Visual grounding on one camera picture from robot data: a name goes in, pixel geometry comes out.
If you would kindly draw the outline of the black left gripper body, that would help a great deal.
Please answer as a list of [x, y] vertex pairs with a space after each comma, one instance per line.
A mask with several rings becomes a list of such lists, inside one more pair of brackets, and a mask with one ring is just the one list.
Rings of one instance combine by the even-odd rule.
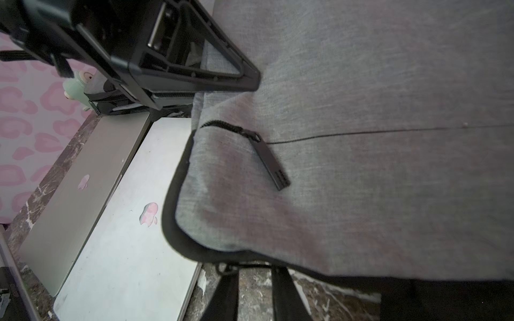
[[1, 51], [1, 61], [36, 60], [71, 78], [77, 60], [129, 100], [161, 110], [130, 71], [146, 9], [142, 1], [2, 1], [1, 34], [18, 49]]

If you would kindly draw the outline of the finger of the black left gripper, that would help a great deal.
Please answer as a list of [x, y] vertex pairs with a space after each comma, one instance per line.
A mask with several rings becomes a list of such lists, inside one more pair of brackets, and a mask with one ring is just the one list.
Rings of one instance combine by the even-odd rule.
[[112, 67], [138, 103], [160, 110], [200, 92], [254, 92], [260, 71], [199, 1], [142, 1], [112, 48]]

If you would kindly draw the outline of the dark green laptop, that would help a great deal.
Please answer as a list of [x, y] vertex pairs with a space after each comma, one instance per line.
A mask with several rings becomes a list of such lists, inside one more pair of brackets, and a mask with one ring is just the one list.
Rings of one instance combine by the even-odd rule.
[[57, 296], [127, 163], [149, 114], [102, 117], [20, 247], [20, 258]]

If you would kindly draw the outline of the dark grey laptop case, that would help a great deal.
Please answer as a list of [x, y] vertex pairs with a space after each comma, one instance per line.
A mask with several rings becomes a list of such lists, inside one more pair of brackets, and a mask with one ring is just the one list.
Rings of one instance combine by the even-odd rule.
[[382, 295], [384, 320], [513, 319], [513, 2], [216, 1], [262, 74], [198, 94], [161, 226], [186, 258]]

